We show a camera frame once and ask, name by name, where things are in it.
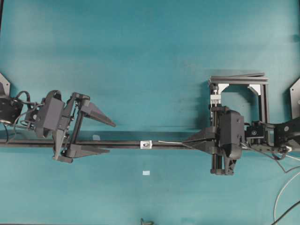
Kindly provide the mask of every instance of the cable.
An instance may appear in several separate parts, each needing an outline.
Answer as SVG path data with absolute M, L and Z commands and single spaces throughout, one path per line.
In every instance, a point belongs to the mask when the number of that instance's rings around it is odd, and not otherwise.
M 14 121 L 14 123 L 13 123 L 13 125 L 12 125 L 12 127 L 13 127 L 13 131 L 14 131 L 14 136 L 12 137 L 12 138 L 10 138 L 9 140 L 7 140 L 6 141 L 6 145 L 8 144 L 8 143 L 10 143 L 13 139 L 15 139 L 15 137 L 16 137 L 16 130 L 15 130 L 15 127 L 16 127 L 16 124 L 17 124 L 17 121 L 23 116 L 23 115 L 26 115 L 26 114 L 28 114 L 28 113 L 31 113 L 31 112 L 33 112 L 33 111 L 35 111 L 38 107 L 40 107 L 40 106 L 43 106 L 44 104 L 36 104 L 31 110 L 28 110 L 28 111 L 26 111 L 26 112 L 23 112 L 21 115 L 19 115 L 16 119 L 15 119 L 15 121 Z
M 6 132 L 6 141 L 5 141 L 5 143 L 6 142 L 8 142 L 8 128 L 5 126 L 5 124 L 3 123 L 3 126 L 4 126 L 4 128 L 5 128 L 5 132 Z
M 285 188 L 291 183 L 291 181 L 293 179 L 295 179 L 297 176 L 299 176 L 300 172 L 295 174 L 292 178 L 290 178 L 287 183 L 283 186 L 283 188 L 280 190 L 279 194 L 277 195 L 277 198 L 276 198 L 276 201 L 275 201 L 275 204 L 274 204 L 274 210 L 273 210 L 273 217 L 274 217 L 274 221 L 276 220 L 276 209 L 277 209 L 277 204 L 278 204 L 278 201 L 280 199 L 280 196 L 281 194 L 283 193 L 283 191 L 285 190 Z
M 296 158 L 296 157 L 289 156 L 289 155 L 286 155 L 286 157 L 293 158 L 293 159 L 295 159 L 295 160 L 298 160 L 298 161 L 300 161 L 300 158 Z
M 161 143 L 169 143 L 169 144 L 182 144 L 182 142 L 165 142 L 165 141 L 158 141 Z
M 294 205 L 292 205 L 290 208 L 288 208 L 287 211 L 284 212 L 284 214 L 282 214 L 276 221 L 274 221 L 271 225 L 275 225 L 276 223 L 278 223 L 283 217 L 285 217 L 285 215 L 291 211 L 293 208 L 295 208 L 297 205 L 300 204 L 300 201 L 296 202 Z
M 29 94 L 29 92 L 26 91 L 26 90 L 20 91 L 20 92 L 16 95 L 15 98 L 16 98 L 16 99 L 19 99 L 19 97 L 20 97 L 23 93 L 26 94 L 26 101 L 30 102 L 30 94 Z
M 295 167 L 293 167 L 293 168 L 291 168 L 291 169 L 289 169 L 289 170 L 285 170 L 284 167 L 278 162 L 278 160 L 276 160 L 276 159 L 273 158 L 272 156 L 268 155 L 267 153 L 264 153 L 264 152 L 262 152 L 262 151 L 259 151 L 259 150 L 250 148 L 250 147 L 248 147 L 247 145 L 245 145 L 244 143 L 241 143 L 241 145 L 243 146 L 242 148 L 244 148 L 244 149 L 248 149 L 248 150 L 252 150 L 252 151 L 259 152 L 259 153 L 264 154 L 265 156 L 269 157 L 270 159 L 274 160 L 274 161 L 278 164 L 278 166 L 280 166 L 280 168 L 282 169 L 282 171 L 283 171 L 284 173 L 288 173 L 288 172 L 290 172 L 290 171 L 292 171 L 292 170 L 294 170 L 294 169 L 300 168 L 300 165 L 299 165 L 299 166 L 295 166 Z

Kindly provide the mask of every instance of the bolt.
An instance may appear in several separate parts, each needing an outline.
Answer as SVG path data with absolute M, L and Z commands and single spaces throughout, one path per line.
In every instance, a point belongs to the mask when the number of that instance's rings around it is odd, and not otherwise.
M 253 136 L 257 135 L 257 131 L 256 130 L 251 131 L 251 135 Z

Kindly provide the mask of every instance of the metal bracket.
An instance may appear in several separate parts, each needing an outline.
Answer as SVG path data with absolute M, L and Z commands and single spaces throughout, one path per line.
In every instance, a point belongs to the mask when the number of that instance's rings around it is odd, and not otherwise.
M 0 94 L 9 96 L 10 82 L 0 73 Z
M 219 83 L 217 86 L 219 87 L 218 94 L 220 95 L 222 93 L 222 91 L 224 91 L 226 88 L 229 87 L 229 84 L 228 83 Z
M 248 88 L 252 90 L 253 93 L 260 96 L 262 94 L 261 86 L 259 84 L 249 84 Z
M 152 149 L 152 141 L 141 141 L 140 148 L 141 149 Z
M 290 87 L 292 119 L 300 116 L 300 79 Z

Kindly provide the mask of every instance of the black metal bar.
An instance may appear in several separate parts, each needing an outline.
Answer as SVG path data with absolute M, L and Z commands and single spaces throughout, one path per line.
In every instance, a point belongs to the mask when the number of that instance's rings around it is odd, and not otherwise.
M 2 22 L 3 6 L 4 6 L 4 0 L 0 0 L 0 33 L 1 33 L 1 22 Z
M 263 76 L 212 76 L 211 83 L 229 84 L 268 84 L 268 78 Z
M 24 147 L 24 148 L 52 148 L 54 145 L 51 139 L 14 139 L 10 143 L 5 144 L 5 139 L 0 139 L 0 147 Z M 101 148 L 111 149 L 140 149 L 140 141 L 88 141 L 88 140 L 77 140 L 77 144 L 94 146 Z M 180 143 L 164 143 L 153 141 L 152 149 L 184 149 L 189 150 Z
M 243 74 L 243 75 L 232 75 L 231 77 L 241 77 L 241 76 L 246 76 L 246 77 L 249 77 L 249 76 L 264 76 L 264 73 L 255 73 L 255 74 Z

